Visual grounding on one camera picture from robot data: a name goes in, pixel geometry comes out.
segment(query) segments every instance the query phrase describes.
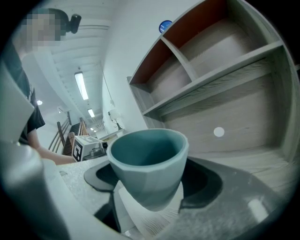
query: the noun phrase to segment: black t-shirt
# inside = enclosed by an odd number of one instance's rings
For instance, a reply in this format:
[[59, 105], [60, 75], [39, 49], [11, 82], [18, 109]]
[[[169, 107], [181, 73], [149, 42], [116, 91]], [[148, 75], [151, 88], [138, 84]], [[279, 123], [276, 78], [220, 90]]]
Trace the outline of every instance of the black t-shirt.
[[28, 144], [27, 134], [34, 129], [42, 127], [43, 125], [45, 125], [45, 122], [38, 108], [35, 91], [29, 84], [28, 78], [23, 70], [21, 60], [12, 42], [7, 43], [7, 46], [3, 51], [2, 57], [12, 78], [14, 79], [18, 87], [21, 89], [23, 94], [26, 96], [26, 98], [34, 106], [34, 112], [30, 116], [19, 139], [20, 143]]

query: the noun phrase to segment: person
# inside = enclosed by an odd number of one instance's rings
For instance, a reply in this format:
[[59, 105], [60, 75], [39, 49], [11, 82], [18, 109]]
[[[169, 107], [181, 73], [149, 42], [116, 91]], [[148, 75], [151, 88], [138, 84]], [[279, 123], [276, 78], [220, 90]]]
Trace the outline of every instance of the person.
[[34, 106], [34, 112], [20, 136], [19, 143], [33, 147], [41, 158], [51, 159], [57, 165], [74, 163], [75, 161], [71, 156], [56, 154], [41, 146], [37, 129], [45, 125], [45, 122], [37, 104], [35, 90], [29, 83], [21, 60], [41, 46], [61, 41], [61, 37], [66, 32], [76, 33], [80, 20], [79, 15], [73, 15], [71, 21], [69, 21], [68, 15], [59, 9], [34, 10], [20, 24], [14, 36], [7, 42], [2, 55], [12, 78]]

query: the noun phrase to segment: lamp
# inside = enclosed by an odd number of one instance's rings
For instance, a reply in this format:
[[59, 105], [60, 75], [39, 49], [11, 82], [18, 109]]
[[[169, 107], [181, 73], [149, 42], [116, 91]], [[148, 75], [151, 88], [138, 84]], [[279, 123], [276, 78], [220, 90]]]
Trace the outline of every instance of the lamp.
[[113, 122], [114, 124], [117, 124], [118, 130], [121, 130], [122, 128], [120, 127], [119, 123], [117, 122], [117, 118], [120, 117], [120, 114], [117, 112], [117, 110], [112, 109], [108, 111], [108, 115], [111, 118], [111, 121], [116, 120], [116, 122]]
[[85, 85], [84, 85], [83, 73], [82, 72], [75, 73], [75, 79], [82, 98], [84, 100], [89, 99], [88, 93], [86, 92]]
[[91, 118], [95, 117], [95, 114], [92, 109], [88, 109], [88, 112], [89, 112]]

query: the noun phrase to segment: round hole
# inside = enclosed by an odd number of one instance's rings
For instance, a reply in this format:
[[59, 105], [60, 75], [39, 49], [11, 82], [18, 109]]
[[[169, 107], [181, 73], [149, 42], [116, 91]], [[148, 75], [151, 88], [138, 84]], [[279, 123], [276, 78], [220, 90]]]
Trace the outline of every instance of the round hole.
[[217, 137], [222, 137], [224, 135], [225, 131], [222, 127], [216, 127], [214, 130], [214, 135]]

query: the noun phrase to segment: cup rim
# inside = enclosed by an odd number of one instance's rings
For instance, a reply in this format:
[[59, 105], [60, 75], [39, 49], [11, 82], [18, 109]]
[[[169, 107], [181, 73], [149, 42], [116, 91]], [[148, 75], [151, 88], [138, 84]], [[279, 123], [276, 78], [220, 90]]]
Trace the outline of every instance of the cup rim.
[[[183, 139], [183, 146], [182, 146], [181, 150], [180, 150], [176, 155], [174, 155], [172, 158], [170, 158], [170, 159], [168, 159], [168, 160], [166, 160], [166, 161], [164, 161], [164, 162], [162, 162], [162, 163], [157, 163], [157, 164], [152, 164], [152, 165], [143, 165], [143, 166], [129, 165], [129, 164], [120, 162], [119, 160], [117, 160], [117, 159], [112, 155], [111, 148], [112, 148], [113, 144], [114, 144], [117, 140], [119, 140], [119, 139], [121, 139], [121, 138], [123, 138], [123, 137], [125, 137], [126, 135], [129, 135], [129, 134], [133, 134], [133, 133], [137, 133], [137, 132], [143, 132], [143, 131], [152, 131], [152, 130], [163, 130], [163, 131], [169, 131], [169, 132], [174, 132], [174, 133], [179, 134], [179, 135], [182, 137], [182, 139]], [[113, 164], [115, 164], [115, 165], [120, 165], [120, 166], [122, 166], [123, 168], [126, 168], [127, 170], [130, 170], [130, 169], [139, 169], [139, 171], [143, 171], [143, 170], [146, 171], [146, 170], [151, 170], [152, 168], [157, 168], [157, 167], [160, 167], [160, 166], [165, 167], [165, 166], [167, 166], [167, 165], [172, 164], [173, 161], [174, 161], [174, 159], [175, 159], [177, 156], [182, 155], [182, 154], [184, 154], [184, 153], [186, 152], [187, 148], [188, 148], [188, 139], [187, 139], [187, 137], [186, 137], [184, 134], [182, 134], [181, 132], [178, 132], [178, 131], [175, 131], [175, 130], [172, 130], [172, 129], [166, 129], [166, 128], [151, 128], [151, 129], [144, 129], [144, 130], [139, 130], [139, 131], [134, 131], [134, 132], [131, 132], [131, 133], [127, 133], [127, 134], [121, 136], [120, 138], [115, 139], [115, 140], [108, 146], [107, 152], [106, 152], [106, 153], [107, 153], [107, 156], [108, 156], [108, 160], [109, 160], [110, 162], [112, 162]]]

